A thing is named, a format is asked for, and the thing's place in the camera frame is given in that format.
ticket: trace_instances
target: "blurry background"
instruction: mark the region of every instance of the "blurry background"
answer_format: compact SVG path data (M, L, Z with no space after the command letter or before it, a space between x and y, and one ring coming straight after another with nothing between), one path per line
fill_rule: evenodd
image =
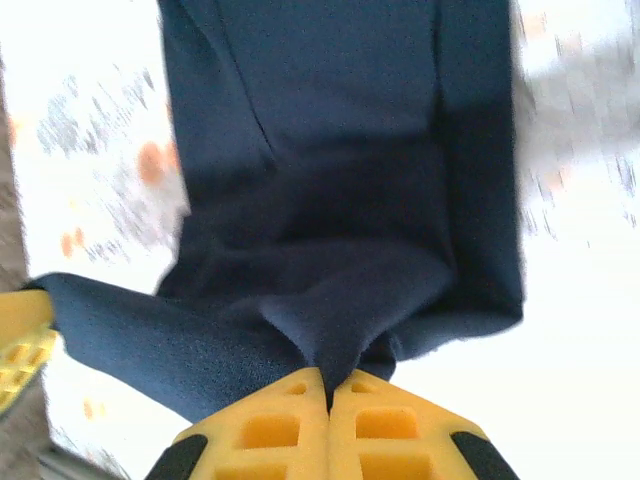
M640 3L519 0L513 12L525 320L402 364L393 383L478 422L524 480L630 478ZM188 206L159 21L153 0L0 0L0 290L69 271L152 292L170 265ZM57 443L131 478L159 454L117 448L135 437L123 428L148 429L131 407L144 400L62 352L45 380ZM0 420L1 478L29 478L17 430L46 438L38 388ZM158 445L181 425L166 418Z

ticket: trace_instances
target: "dark fabric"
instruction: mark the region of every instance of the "dark fabric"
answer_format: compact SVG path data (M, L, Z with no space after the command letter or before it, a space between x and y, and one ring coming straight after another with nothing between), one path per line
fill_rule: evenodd
M507 0L159 3L192 214L156 297L30 285L71 356L197 421L520 319Z

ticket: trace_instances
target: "navy blue pants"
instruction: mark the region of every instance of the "navy blue pants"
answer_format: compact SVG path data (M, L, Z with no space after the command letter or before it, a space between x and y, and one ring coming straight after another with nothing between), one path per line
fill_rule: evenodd
M518 322L507 0L159 3L192 214L157 296L28 286L72 357L198 421Z

